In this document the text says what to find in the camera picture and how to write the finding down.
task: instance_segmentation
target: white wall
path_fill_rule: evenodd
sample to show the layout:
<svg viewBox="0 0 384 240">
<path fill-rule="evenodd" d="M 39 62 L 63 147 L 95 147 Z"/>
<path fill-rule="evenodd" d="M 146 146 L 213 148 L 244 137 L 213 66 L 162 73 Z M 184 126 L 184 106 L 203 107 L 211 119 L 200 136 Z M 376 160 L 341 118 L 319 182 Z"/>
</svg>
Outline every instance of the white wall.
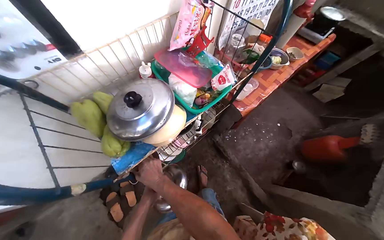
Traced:
<svg viewBox="0 0 384 240">
<path fill-rule="evenodd" d="M 25 98 L 30 110 L 77 125 L 69 114 L 41 102 Z M 38 129 L 42 143 L 101 152 L 99 139 L 87 130 L 32 113 L 35 125 L 83 138 Z M 53 167 L 109 166 L 102 153 L 46 148 Z M 61 186 L 84 183 L 99 176 L 107 167 L 60 168 L 55 174 Z M 23 188 L 54 188 L 23 103 L 17 93 L 0 97 L 0 184 Z"/>
<path fill-rule="evenodd" d="M 41 0 L 82 50 L 129 34 L 166 14 L 182 0 Z"/>
</svg>

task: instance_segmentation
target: person's hand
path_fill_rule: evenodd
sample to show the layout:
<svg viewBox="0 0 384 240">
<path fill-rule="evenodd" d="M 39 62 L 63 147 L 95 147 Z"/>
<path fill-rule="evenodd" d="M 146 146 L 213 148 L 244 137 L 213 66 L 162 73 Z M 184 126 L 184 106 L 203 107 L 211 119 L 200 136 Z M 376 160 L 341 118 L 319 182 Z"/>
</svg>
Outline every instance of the person's hand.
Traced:
<svg viewBox="0 0 384 240">
<path fill-rule="evenodd" d="M 150 187 L 145 187 L 145 190 L 143 191 L 142 194 L 142 199 L 149 199 L 151 202 L 155 202 L 159 197 L 159 194 L 152 190 Z"/>
<path fill-rule="evenodd" d="M 134 172 L 136 180 L 143 183 L 145 186 L 154 189 L 154 186 L 162 179 L 163 167 L 161 160 L 149 156 L 143 160 L 139 166 L 139 171 Z"/>
</svg>

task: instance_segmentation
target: denim shorts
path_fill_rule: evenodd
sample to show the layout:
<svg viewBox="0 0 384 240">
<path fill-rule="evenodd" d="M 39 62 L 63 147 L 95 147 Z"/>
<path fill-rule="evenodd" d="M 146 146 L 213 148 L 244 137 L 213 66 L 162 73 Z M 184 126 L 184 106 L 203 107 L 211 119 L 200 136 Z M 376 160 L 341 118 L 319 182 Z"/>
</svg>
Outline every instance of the denim shorts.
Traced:
<svg viewBox="0 0 384 240">
<path fill-rule="evenodd" d="M 208 204 L 210 204 L 218 213 L 224 217 L 224 213 L 221 210 L 220 204 L 216 199 L 216 193 L 211 188 L 204 188 L 199 193 L 198 196 L 202 197 Z M 176 214 L 174 212 L 169 212 L 163 215 L 163 217 L 158 221 L 157 225 L 160 225 L 165 222 L 169 222 L 173 219 L 176 219 Z"/>
</svg>

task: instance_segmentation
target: calendar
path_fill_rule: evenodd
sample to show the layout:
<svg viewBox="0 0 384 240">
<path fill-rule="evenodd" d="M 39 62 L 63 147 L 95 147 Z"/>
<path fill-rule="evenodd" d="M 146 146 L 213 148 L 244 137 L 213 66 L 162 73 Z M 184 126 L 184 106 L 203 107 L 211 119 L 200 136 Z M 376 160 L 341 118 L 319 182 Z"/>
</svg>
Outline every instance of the calendar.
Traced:
<svg viewBox="0 0 384 240">
<path fill-rule="evenodd" d="M 278 1 L 279 0 L 232 0 L 229 10 L 246 20 L 252 18 L 261 19 L 264 23 L 264 27 L 266 27 L 270 14 Z M 235 33 L 238 29 L 244 28 L 246 24 L 247 23 L 244 20 L 228 12 L 224 19 L 223 28 L 221 29 L 221 35 L 218 40 L 219 49 L 226 45 L 230 35 Z"/>
</svg>

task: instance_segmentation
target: foot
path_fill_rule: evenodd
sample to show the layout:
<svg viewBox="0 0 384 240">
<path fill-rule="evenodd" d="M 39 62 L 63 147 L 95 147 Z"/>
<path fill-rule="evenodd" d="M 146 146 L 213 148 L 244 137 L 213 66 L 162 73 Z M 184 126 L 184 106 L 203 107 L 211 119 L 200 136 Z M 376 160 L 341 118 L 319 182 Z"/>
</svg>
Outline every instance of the foot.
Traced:
<svg viewBox="0 0 384 240">
<path fill-rule="evenodd" d="M 204 166 L 198 166 L 198 177 L 199 177 L 199 187 L 200 189 L 207 188 L 207 169 Z"/>
</svg>

